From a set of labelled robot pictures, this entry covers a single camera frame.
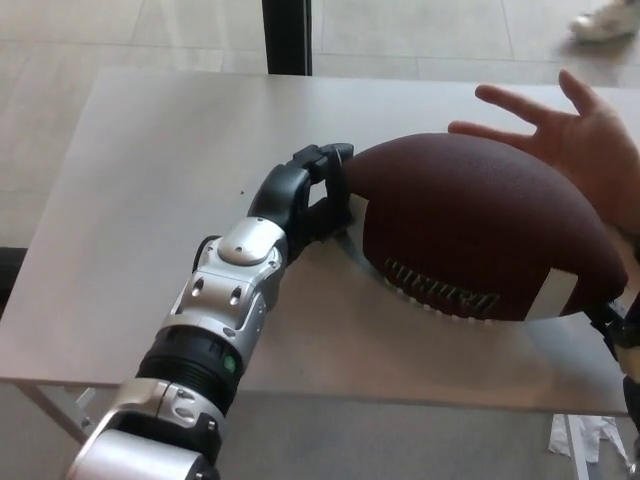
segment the tiled floor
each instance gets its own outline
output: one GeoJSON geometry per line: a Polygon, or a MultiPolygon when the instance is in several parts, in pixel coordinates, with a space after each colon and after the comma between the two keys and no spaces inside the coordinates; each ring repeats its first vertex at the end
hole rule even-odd
{"type": "MultiPolygon", "coordinates": [[[[315,74],[554,83],[568,66],[593,85],[636,87],[640,40],[568,41],[569,18],[600,1],[313,0],[315,74]]],[[[0,0],[0,245],[28,245],[100,67],[265,72],[260,4],[0,0]]],[[[75,446],[20,400],[0,388],[0,477],[57,478],[75,446]]],[[[548,415],[255,397],[233,415],[226,478],[569,476],[544,453],[548,415]]],[[[604,478],[623,478],[612,455],[604,463],[604,478]]]]}

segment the table top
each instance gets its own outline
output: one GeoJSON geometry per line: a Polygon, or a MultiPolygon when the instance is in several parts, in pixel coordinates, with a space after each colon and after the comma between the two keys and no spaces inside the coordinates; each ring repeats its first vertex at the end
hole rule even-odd
{"type": "MultiPolygon", "coordinates": [[[[360,151],[444,131],[453,119],[529,131],[473,89],[102,71],[0,322],[0,378],[115,386],[133,376],[200,240],[227,232],[270,169],[308,144],[360,151]]],[[[517,89],[570,108],[557,87],[517,89]]],[[[640,132],[640,91],[601,92],[640,132]]],[[[582,315],[491,325],[437,318],[329,242],[285,275],[241,388],[625,414],[617,364],[588,323],[582,315]]]]}

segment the shoe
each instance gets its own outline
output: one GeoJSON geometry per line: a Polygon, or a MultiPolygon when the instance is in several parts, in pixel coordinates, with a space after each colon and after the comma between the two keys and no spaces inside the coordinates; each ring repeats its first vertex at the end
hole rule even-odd
{"type": "Polygon", "coordinates": [[[569,24],[575,38],[583,42],[605,42],[640,30],[640,2],[618,0],[577,16],[569,24]]]}

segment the table leg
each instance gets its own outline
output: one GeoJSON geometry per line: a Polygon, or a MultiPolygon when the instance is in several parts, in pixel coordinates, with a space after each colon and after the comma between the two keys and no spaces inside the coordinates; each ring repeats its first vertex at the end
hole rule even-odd
{"type": "Polygon", "coordinates": [[[17,384],[16,387],[78,443],[84,443],[91,435],[95,424],[84,407],[93,396],[92,388],[75,400],[64,387],[27,384],[17,384]]]}
{"type": "Polygon", "coordinates": [[[271,75],[311,75],[311,1],[262,0],[271,75]]]}
{"type": "Polygon", "coordinates": [[[567,441],[569,442],[571,459],[573,460],[573,479],[589,480],[587,458],[584,454],[584,445],[582,444],[578,418],[575,415],[565,415],[564,423],[567,428],[567,441]]]}

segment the american football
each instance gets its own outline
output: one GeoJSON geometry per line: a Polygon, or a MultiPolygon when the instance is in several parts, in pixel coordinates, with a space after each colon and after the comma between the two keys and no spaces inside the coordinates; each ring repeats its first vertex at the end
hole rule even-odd
{"type": "Polygon", "coordinates": [[[618,297],[622,261],[564,176],[508,145],[419,134],[344,165],[369,263],[412,301],[454,317],[522,321],[618,297]]]}

